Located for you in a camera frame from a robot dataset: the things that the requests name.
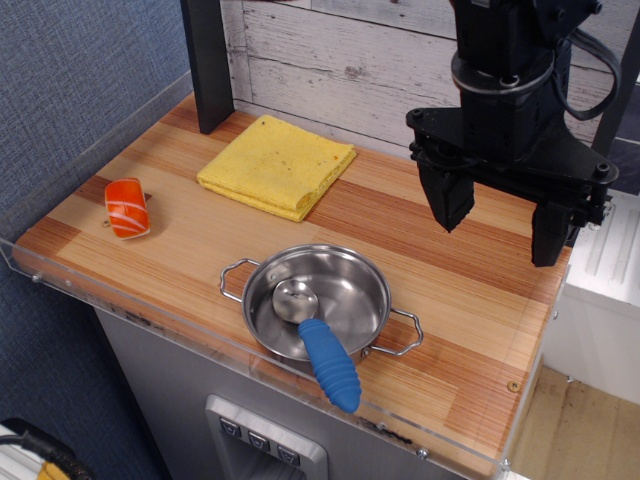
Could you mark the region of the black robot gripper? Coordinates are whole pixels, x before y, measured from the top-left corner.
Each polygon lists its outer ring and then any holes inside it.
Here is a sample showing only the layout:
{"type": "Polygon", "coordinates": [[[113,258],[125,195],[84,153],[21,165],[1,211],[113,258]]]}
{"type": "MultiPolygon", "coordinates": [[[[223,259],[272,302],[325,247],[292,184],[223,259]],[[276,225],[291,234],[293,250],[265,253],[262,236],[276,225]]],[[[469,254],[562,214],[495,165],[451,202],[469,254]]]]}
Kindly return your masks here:
{"type": "Polygon", "coordinates": [[[603,221],[618,170],[574,137],[565,117],[595,117],[608,104],[570,107],[570,61],[570,49],[555,48],[514,73],[491,74],[455,55],[460,106],[408,112],[411,157],[433,217],[447,232],[473,208],[477,183],[535,203],[535,267],[554,266],[579,227],[603,221]]]}

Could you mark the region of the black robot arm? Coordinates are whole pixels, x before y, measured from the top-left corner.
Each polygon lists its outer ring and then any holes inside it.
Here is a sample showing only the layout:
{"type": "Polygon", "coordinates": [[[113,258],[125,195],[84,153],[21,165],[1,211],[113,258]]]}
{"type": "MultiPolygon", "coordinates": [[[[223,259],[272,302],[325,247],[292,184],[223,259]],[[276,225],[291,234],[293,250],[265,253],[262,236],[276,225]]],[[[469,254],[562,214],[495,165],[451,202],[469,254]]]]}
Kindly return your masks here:
{"type": "Polygon", "coordinates": [[[566,118],[601,115],[620,90],[621,66],[582,24],[598,1],[456,1],[456,108],[416,108],[406,117],[410,150],[435,220],[453,230],[483,184],[531,201],[532,261],[553,266],[579,229],[603,221],[618,168],[578,140],[566,118]],[[596,106],[569,104],[571,57],[580,48],[613,80],[596,106]]]}

